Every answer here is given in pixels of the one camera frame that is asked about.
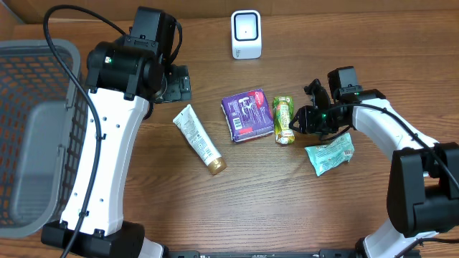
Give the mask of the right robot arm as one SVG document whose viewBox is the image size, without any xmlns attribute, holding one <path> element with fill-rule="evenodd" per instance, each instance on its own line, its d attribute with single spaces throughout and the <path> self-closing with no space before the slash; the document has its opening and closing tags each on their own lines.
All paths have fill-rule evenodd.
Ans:
<svg viewBox="0 0 459 258">
<path fill-rule="evenodd" d="M 311 105 L 301 107 L 290 129 L 335 139 L 353 128 L 391 161 L 387 220 L 353 249 L 332 250 L 335 257 L 419 257 L 415 248 L 441 242 L 438 234 L 458 225 L 458 144 L 439 143 L 402 118 L 380 91 L 364 90 L 354 67 L 327 74 L 304 88 Z"/>
</svg>

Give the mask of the green yellow snack packet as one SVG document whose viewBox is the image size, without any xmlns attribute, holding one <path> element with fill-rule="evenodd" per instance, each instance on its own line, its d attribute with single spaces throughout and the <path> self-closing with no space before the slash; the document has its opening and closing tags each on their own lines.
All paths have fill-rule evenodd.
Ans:
<svg viewBox="0 0 459 258">
<path fill-rule="evenodd" d="M 293 119 L 293 98 L 291 96 L 276 96 L 273 99 L 272 109 L 274 117 L 275 142 L 287 145 L 295 140 L 290 122 Z"/>
</svg>

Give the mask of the purple Carefree pad pack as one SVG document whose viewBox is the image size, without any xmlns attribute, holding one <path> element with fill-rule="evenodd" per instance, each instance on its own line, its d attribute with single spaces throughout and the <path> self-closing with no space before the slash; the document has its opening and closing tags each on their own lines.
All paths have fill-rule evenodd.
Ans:
<svg viewBox="0 0 459 258">
<path fill-rule="evenodd" d="M 235 143 L 274 132 L 273 114 L 262 89 L 224 97 L 221 107 Z"/>
</svg>

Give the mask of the mint green wipes packet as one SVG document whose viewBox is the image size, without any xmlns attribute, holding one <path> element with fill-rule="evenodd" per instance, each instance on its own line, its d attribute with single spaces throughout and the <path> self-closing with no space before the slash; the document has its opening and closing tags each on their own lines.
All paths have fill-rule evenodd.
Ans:
<svg viewBox="0 0 459 258">
<path fill-rule="evenodd" d="M 317 176 L 349 162 L 355 151 L 350 133 L 344 133 L 332 143 L 305 147 L 305 150 Z"/>
</svg>

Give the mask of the white conditioner tube gold cap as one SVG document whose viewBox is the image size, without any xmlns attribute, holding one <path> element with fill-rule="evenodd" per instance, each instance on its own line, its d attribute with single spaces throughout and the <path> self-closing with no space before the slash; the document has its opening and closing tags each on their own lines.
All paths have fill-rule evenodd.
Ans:
<svg viewBox="0 0 459 258">
<path fill-rule="evenodd" d="M 227 167 L 190 104 L 173 119 L 173 122 L 212 175 L 217 175 Z"/>
</svg>

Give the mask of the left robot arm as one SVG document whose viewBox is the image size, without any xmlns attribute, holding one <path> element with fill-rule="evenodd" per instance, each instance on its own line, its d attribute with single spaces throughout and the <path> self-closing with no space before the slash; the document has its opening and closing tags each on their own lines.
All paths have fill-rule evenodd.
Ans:
<svg viewBox="0 0 459 258">
<path fill-rule="evenodd" d="M 166 255 L 142 225 L 123 218 L 123 193 L 141 123 L 154 105 L 191 98 L 188 69 L 174 64 L 182 40 L 172 15 L 141 6 L 128 31 L 89 53 L 80 86 L 89 110 L 77 175 L 60 219 L 42 227 L 42 243 L 82 257 Z"/>
</svg>

